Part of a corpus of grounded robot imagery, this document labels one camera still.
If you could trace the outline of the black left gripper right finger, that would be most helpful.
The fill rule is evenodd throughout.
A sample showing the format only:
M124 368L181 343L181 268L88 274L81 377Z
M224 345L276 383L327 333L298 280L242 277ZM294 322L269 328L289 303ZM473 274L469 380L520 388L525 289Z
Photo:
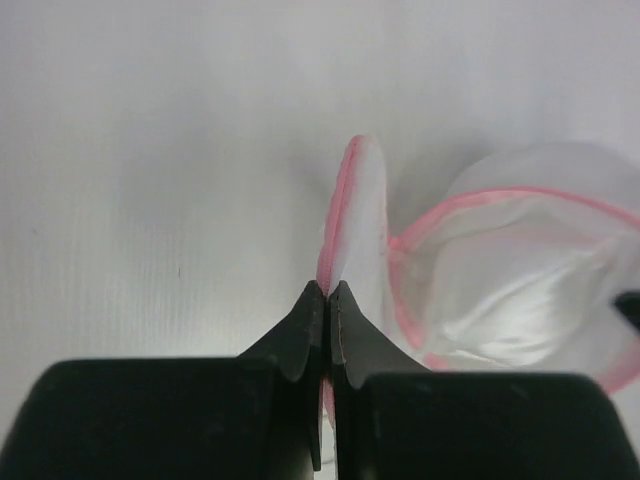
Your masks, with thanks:
M433 372L340 283L327 301L341 479L626 479L630 443L592 380Z

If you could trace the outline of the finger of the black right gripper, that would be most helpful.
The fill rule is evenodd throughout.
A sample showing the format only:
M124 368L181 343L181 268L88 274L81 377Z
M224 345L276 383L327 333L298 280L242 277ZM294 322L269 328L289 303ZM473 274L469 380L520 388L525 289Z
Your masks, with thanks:
M617 295L613 305L618 313L640 333L640 291L630 290Z

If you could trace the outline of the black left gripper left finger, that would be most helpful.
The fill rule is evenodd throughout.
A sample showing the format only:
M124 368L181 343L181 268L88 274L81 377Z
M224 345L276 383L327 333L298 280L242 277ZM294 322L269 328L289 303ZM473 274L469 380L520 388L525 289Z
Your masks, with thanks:
M324 296L236 357L56 363L19 411L23 479L310 479L321 467Z

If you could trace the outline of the white cloth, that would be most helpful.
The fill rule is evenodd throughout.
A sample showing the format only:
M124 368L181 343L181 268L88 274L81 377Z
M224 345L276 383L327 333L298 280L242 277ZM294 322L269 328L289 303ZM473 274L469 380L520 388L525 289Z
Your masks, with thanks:
M427 347L442 356L524 367L612 355L628 329L609 302L637 282L627 235L580 242L487 234L438 252Z

